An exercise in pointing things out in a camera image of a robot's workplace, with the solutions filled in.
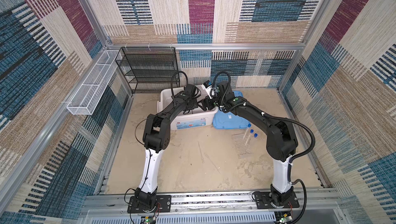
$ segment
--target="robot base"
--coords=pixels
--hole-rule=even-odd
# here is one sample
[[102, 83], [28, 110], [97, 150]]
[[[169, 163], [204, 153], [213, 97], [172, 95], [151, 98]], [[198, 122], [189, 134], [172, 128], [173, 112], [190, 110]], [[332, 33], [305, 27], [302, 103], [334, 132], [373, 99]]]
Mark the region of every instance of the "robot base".
[[[158, 209], [158, 204], [160, 203], [160, 212], [170, 212], [171, 211], [171, 195], [160, 195], [156, 196], [156, 204], [155, 207], [152, 211], [152, 213], [156, 212]], [[128, 214], [135, 214], [135, 213], [144, 213], [143, 209], [146, 209], [143, 205], [139, 204], [136, 200], [135, 197], [132, 196], [129, 199], [129, 205], [128, 205]]]
[[[256, 199], [256, 206], [258, 209], [276, 209], [277, 207], [275, 207], [273, 205], [273, 200], [271, 198], [272, 193], [271, 192], [253, 192], [253, 198]], [[290, 194], [290, 196], [287, 198], [287, 200], [285, 201], [285, 205], [284, 207], [279, 206], [279, 208], [289, 208], [288, 202], [290, 202], [291, 206], [293, 208], [298, 208], [300, 207], [300, 204], [298, 203], [296, 194], [294, 192], [292, 192]]]

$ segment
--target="white plastic storage bin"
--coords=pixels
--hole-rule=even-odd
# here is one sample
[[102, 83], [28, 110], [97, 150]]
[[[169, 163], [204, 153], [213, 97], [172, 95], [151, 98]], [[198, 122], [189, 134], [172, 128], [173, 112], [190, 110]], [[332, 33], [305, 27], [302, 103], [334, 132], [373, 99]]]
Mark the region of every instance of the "white plastic storage bin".
[[[207, 96], [205, 90], [202, 89], [201, 85], [196, 86], [201, 90], [201, 96], [197, 99], [200, 101], [201, 99]], [[179, 93], [183, 88], [174, 88], [173, 92]], [[165, 107], [167, 107], [172, 102], [172, 92], [171, 89], [164, 89], [161, 91], [161, 101], [157, 101], [157, 112], [161, 112]], [[213, 118], [217, 111], [218, 107], [215, 107], [212, 110], [203, 111], [201, 108], [195, 108], [191, 110], [187, 114], [183, 114], [183, 112], [179, 113], [177, 117], [171, 122], [171, 130], [177, 129], [187, 129], [194, 128], [200, 126], [211, 125], [213, 122]]]

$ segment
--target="striped wall panel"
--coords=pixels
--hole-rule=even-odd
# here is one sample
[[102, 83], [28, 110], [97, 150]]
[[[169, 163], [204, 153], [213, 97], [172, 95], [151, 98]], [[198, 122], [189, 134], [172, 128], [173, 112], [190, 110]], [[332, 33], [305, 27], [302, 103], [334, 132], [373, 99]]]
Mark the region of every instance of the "striped wall panel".
[[[234, 87], [278, 87], [295, 51], [208, 51], [181, 50], [176, 58], [194, 84], [202, 84], [223, 70], [230, 73]], [[219, 81], [226, 80], [220, 75]]]
[[[177, 43], [287, 43], [302, 41], [320, 0], [90, 0], [90, 3], [113, 43], [173, 43], [174, 39]], [[194, 36], [172, 36], [176, 34]]]
[[121, 121], [128, 98], [121, 77], [113, 75], [92, 116], [66, 117], [0, 222], [77, 219], [86, 195], [93, 194]]
[[395, 223], [396, 0], [333, 2], [282, 92], [354, 223]]
[[[78, 0], [1, 0], [0, 17], [1, 184], [101, 44]], [[61, 223], [77, 218], [78, 203], [97, 182], [108, 153], [106, 140], [112, 142], [125, 105], [126, 94], [120, 86], [114, 85], [112, 90], [115, 93], [109, 94], [117, 95], [113, 99], [120, 103], [114, 102], [114, 108], [100, 119], [107, 136], [95, 137], [96, 133], [84, 128], [86, 117], [69, 115], [0, 218], [1, 223]], [[64, 194], [60, 186], [69, 193]]]

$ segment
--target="red wire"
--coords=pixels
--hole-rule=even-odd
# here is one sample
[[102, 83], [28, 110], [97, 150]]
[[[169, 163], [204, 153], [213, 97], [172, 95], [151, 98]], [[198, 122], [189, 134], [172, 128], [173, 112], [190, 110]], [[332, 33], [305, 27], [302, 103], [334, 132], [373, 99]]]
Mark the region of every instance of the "red wire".
[[160, 207], [161, 207], [161, 203], [158, 203], [158, 208], [157, 208], [157, 210], [155, 211], [155, 213], [154, 213], [153, 216], [155, 216], [155, 214], [157, 213], [157, 211], [158, 211], [158, 215], [160, 215]]
[[290, 216], [293, 218], [293, 207], [291, 206], [290, 202], [289, 202], [289, 206], [290, 206]]

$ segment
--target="black mounting plate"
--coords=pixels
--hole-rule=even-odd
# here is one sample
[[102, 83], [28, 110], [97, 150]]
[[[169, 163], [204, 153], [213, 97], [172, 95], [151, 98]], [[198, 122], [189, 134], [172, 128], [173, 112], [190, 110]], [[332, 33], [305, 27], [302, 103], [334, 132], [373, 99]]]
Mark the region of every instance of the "black mounting plate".
[[[171, 211], [171, 201], [172, 196], [171, 195], [157, 195], [156, 202], [160, 203], [159, 205], [156, 204], [154, 209], [151, 211], [151, 213], [154, 213], [157, 211], [158, 206], [160, 206], [160, 212], [170, 212]], [[128, 214], [136, 214], [136, 213], [144, 213], [144, 211], [141, 208], [141, 205], [135, 201], [135, 197], [132, 196], [129, 199], [129, 204], [128, 204]]]
[[[269, 196], [270, 192], [253, 192], [253, 199], [256, 199], [256, 206], [257, 209], [276, 209], [272, 204], [271, 204], [271, 198]], [[294, 200], [296, 198], [296, 194], [294, 192], [291, 193], [289, 197], [289, 202], [293, 208], [298, 208], [300, 207], [300, 204], [298, 203], [298, 200]]]

